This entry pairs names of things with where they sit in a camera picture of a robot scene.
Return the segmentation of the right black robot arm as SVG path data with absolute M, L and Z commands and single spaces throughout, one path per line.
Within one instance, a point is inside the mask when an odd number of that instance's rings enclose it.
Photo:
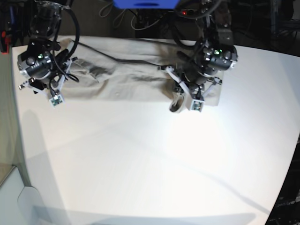
M 77 60 L 73 54 L 80 39 L 79 22 L 71 10 L 72 4 L 71 0 L 38 0 L 27 50 L 17 58 L 19 72 L 26 78 L 18 88 L 44 94 L 53 107 L 64 102 L 61 89 L 65 81 L 79 82 L 70 72 L 72 63 Z M 58 42 L 62 11 L 70 15 L 75 25 L 75 40 L 71 49 L 62 50 Z

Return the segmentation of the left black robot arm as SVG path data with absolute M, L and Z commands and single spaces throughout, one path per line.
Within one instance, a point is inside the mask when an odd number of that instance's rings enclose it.
M 199 38 L 193 45 L 184 44 L 172 23 L 173 40 L 181 50 L 176 52 L 179 63 L 161 68 L 174 81 L 169 110 L 201 112 L 205 105 L 218 106 L 224 73 L 238 62 L 228 2 L 185 0 L 174 9 L 174 14 L 195 22 Z

